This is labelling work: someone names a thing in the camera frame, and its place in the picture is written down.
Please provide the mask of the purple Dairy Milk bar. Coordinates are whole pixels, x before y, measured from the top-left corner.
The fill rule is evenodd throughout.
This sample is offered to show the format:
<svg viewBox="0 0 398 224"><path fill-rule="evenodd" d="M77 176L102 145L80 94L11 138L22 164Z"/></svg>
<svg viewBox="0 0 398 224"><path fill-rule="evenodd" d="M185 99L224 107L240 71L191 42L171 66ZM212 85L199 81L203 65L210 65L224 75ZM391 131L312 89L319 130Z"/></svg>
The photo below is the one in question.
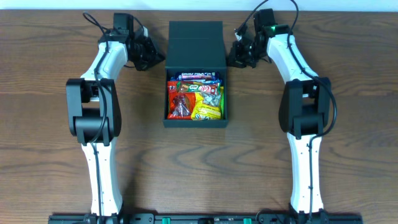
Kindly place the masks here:
<svg viewBox="0 0 398 224"><path fill-rule="evenodd" d="M185 80L216 80L215 72L178 72L175 74L175 79L178 81Z"/></svg>

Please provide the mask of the blue Oreo cookie pack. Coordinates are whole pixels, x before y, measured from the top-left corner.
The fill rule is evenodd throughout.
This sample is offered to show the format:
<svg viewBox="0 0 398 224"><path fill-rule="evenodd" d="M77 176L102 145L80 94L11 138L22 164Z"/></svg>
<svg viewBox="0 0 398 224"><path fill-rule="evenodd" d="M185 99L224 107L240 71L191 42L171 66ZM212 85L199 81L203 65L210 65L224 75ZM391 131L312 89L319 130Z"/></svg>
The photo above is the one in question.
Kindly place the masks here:
<svg viewBox="0 0 398 224"><path fill-rule="evenodd" d="M216 73L216 77L217 77L216 80L207 80L207 81L206 80L185 80L185 81L178 81L178 80L175 79L175 75L170 77L169 80L170 81L178 81L178 82L198 82L198 83L203 83L203 84L222 83L222 81L219 78L219 73L218 72L215 72L215 73Z"/></svg>

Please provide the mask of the black gift box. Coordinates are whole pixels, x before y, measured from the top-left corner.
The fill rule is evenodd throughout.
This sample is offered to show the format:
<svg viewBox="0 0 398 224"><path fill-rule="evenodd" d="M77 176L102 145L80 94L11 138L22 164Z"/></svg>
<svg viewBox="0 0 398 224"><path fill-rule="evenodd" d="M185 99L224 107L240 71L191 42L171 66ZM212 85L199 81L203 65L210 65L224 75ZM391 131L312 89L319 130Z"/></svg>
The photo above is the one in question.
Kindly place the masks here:
<svg viewBox="0 0 398 224"><path fill-rule="evenodd" d="M167 82L177 72L218 72L222 81L219 83L220 87L224 87L224 119L167 119L169 112ZM227 64L222 22L171 21L165 73L164 126L166 128L224 128L227 126Z"/></svg>

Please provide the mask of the red green KitKat bar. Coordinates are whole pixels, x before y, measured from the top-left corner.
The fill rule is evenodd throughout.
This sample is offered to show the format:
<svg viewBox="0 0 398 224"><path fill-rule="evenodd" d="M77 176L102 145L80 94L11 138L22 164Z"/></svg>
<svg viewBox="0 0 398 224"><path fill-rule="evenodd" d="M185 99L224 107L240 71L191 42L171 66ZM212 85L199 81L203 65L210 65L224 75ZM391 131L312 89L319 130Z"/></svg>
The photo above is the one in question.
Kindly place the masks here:
<svg viewBox="0 0 398 224"><path fill-rule="evenodd" d="M211 95L219 95L220 84L178 82L177 91L179 93L206 93Z"/></svg>

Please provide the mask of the red candy bag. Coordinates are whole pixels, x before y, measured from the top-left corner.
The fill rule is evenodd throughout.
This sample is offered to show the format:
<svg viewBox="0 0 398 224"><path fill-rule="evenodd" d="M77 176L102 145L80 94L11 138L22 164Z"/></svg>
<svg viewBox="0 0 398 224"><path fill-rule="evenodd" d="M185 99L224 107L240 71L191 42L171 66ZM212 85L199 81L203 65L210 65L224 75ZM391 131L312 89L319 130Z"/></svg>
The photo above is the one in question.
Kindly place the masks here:
<svg viewBox="0 0 398 224"><path fill-rule="evenodd" d="M195 107L196 97L194 93L180 93L177 91L177 81L167 82L169 96L169 112L167 119L191 120Z"/></svg>

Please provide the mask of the yellow Hacks candy bag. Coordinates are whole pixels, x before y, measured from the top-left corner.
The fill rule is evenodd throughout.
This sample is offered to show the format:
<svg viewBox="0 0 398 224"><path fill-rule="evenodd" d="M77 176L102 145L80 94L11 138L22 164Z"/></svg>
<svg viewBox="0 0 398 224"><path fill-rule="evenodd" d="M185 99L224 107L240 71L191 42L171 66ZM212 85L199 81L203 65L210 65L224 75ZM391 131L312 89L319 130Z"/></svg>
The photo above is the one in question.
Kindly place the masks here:
<svg viewBox="0 0 398 224"><path fill-rule="evenodd" d="M195 106L192 120L221 119L221 94L195 93Z"/></svg>

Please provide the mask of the green Haribo gummy bag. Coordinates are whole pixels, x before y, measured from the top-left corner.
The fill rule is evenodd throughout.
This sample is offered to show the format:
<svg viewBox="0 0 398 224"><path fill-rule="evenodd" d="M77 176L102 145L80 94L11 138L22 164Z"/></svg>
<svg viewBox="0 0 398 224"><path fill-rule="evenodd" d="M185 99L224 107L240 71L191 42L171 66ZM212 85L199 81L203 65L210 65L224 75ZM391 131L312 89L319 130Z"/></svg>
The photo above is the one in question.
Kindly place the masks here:
<svg viewBox="0 0 398 224"><path fill-rule="evenodd" d="M221 93L221 98L220 98L220 111L221 111L221 119L224 119L224 87L220 87L220 93Z"/></svg>

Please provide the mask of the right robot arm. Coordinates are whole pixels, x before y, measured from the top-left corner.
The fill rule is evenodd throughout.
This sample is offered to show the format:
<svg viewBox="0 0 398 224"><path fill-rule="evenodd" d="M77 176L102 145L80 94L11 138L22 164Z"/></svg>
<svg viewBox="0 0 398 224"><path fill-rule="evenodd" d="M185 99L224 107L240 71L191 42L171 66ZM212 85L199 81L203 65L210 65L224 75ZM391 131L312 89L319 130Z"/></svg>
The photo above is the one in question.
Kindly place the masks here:
<svg viewBox="0 0 398 224"><path fill-rule="evenodd" d="M272 9L253 12L255 36L247 25L235 30L228 55L230 67L256 67L260 60L274 63L284 81L279 125L286 133L292 155L293 189L290 207L304 222L312 222L323 210L319 187L319 149L329 112L335 110L328 78L320 78L300 53L287 24L275 21Z"/></svg>

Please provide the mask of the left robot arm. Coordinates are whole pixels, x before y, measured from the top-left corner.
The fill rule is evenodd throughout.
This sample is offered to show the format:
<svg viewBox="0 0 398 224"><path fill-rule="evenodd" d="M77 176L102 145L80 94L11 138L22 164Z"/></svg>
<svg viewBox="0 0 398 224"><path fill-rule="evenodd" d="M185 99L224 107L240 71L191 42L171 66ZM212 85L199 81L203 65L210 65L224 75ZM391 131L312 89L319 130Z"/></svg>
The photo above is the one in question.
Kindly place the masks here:
<svg viewBox="0 0 398 224"><path fill-rule="evenodd" d="M118 221L123 206L115 162L122 123L115 82L128 62L137 71L146 71L164 61L165 55L131 14L114 13L109 29L87 12L83 17L99 27L102 36L89 69L66 83L68 125L89 168L92 203L87 222L104 223Z"/></svg>

